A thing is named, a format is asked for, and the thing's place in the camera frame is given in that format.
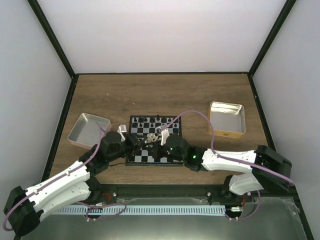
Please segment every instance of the wooden table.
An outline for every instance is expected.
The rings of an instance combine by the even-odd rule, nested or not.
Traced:
[[[246,123],[246,133],[239,139],[216,137],[216,150],[246,151],[267,145],[246,74],[80,75],[50,176],[66,169],[86,151],[67,140],[81,113],[110,119],[112,130],[116,130],[120,124],[129,127],[130,115],[178,115],[190,109],[207,115],[212,101],[243,105]],[[192,145],[210,147],[208,124],[196,113],[182,117],[182,136]],[[124,161],[118,159],[112,164]],[[230,174],[222,170],[193,172],[178,166],[119,164],[97,179],[104,184],[221,184]]]

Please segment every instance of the white wall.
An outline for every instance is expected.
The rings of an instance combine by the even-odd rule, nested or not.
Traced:
[[[297,1],[254,82],[275,145],[320,239],[320,1]]]
[[[26,0],[0,1],[0,210],[41,180],[70,84]],[[0,228],[0,239],[13,239]]]
[[[249,71],[285,0],[39,0],[76,73]]]

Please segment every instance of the purple cable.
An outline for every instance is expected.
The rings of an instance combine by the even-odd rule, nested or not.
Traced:
[[[248,216],[244,216],[244,217],[241,217],[241,218],[238,218],[238,221],[239,220],[245,220],[245,219],[248,219],[250,217],[252,217],[259,209],[260,207],[260,204],[261,204],[261,196],[260,196],[260,192],[257,190],[257,193],[258,193],[258,205],[256,206],[256,208],[253,210],[252,213],[250,213]],[[225,214],[226,218],[227,219],[232,219],[231,217],[229,217],[227,214]]]
[[[102,206],[89,205],[89,204],[86,204],[86,203],[83,203],[83,202],[80,202],[80,201],[77,201],[76,203],[90,208],[90,209],[88,209],[88,211],[85,214],[85,218],[87,220],[90,219],[88,214],[91,211],[93,211],[94,209],[101,209],[101,208],[107,208],[107,207],[113,207],[113,206],[124,206],[124,209],[122,209],[120,212],[116,213],[115,215],[104,217],[104,218],[96,218],[94,221],[104,221],[104,220],[113,219],[113,218],[119,216],[120,214],[122,214],[127,209],[127,205],[124,204],[124,203],[114,203],[114,204],[102,205]]]
[[[98,122],[96,122],[96,124],[97,124],[97,126],[101,129],[100,124],[99,124]],[[97,154],[98,149],[99,149],[99,147],[100,147],[100,143],[101,143],[101,141],[98,142],[98,144],[97,144],[97,146],[96,146],[93,154],[88,158],[88,160],[85,161],[83,164],[81,164],[81,165],[75,167],[74,169],[70,170],[70,171],[69,171],[69,174],[77,171],[78,169],[82,168],[82,167],[85,166],[87,163],[89,163],[89,162],[95,157],[95,155]],[[64,174],[56,177],[55,179],[52,179],[51,181],[47,182],[45,185],[39,187],[39,188],[37,189],[37,191],[38,191],[38,192],[42,191],[43,189],[45,189],[45,188],[48,187],[49,185],[55,183],[56,181],[62,179],[62,178],[65,177],[65,176],[67,176],[66,173],[64,173]],[[3,222],[2,222],[2,228],[3,228],[3,230],[5,230],[5,231],[7,231],[7,232],[13,231],[12,228],[7,228],[7,221],[8,221],[8,219],[9,219],[10,215],[14,212],[14,210],[16,210],[16,209],[18,208],[18,206],[20,206],[22,203],[24,203],[26,200],[28,200],[29,198],[31,198],[31,197],[34,196],[35,194],[36,194],[35,192],[32,192],[32,193],[30,193],[28,196],[25,196],[25,197],[24,197],[23,199],[21,199],[16,205],[14,205],[13,208],[11,208],[11,209],[9,210],[9,212],[8,212],[7,215],[4,217]]]
[[[252,168],[256,168],[256,169],[260,169],[262,171],[265,171],[269,174],[272,174],[274,176],[277,176],[278,178],[281,178],[283,180],[286,180],[290,183],[291,186],[295,185],[295,182],[293,180],[291,180],[289,177],[286,177],[280,173],[277,173],[275,171],[272,171],[264,166],[261,166],[261,165],[258,165],[258,164],[254,164],[254,163],[251,163],[251,162],[246,162],[246,161],[242,161],[242,160],[238,160],[238,159],[235,159],[235,158],[232,158],[232,157],[227,157],[227,156],[222,156],[220,154],[218,154],[215,150],[214,150],[214,140],[215,140],[215,135],[214,135],[214,128],[210,122],[210,120],[207,118],[207,116],[205,116],[202,112],[199,112],[199,111],[196,111],[196,110],[187,110],[187,111],[184,111],[183,113],[181,113],[180,115],[178,115],[171,123],[169,123],[168,125],[162,127],[161,129],[162,130],[165,130],[167,129],[168,127],[170,127],[178,118],[180,118],[182,115],[186,114],[186,113],[197,113],[197,114],[200,114],[202,117],[205,118],[205,120],[209,123],[210,125],[210,128],[211,128],[211,132],[212,132],[212,139],[211,139],[211,144],[210,144],[210,147],[211,147],[211,151],[213,152],[214,155],[216,155],[218,158],[222,158],[222,159],[225,159],[225,160],[228,160],[228,161],[232,161],[232,162],[235,162],[235,163],[239,163],[239,164],[246,164],[246,165],[249,165],[251,166]]]

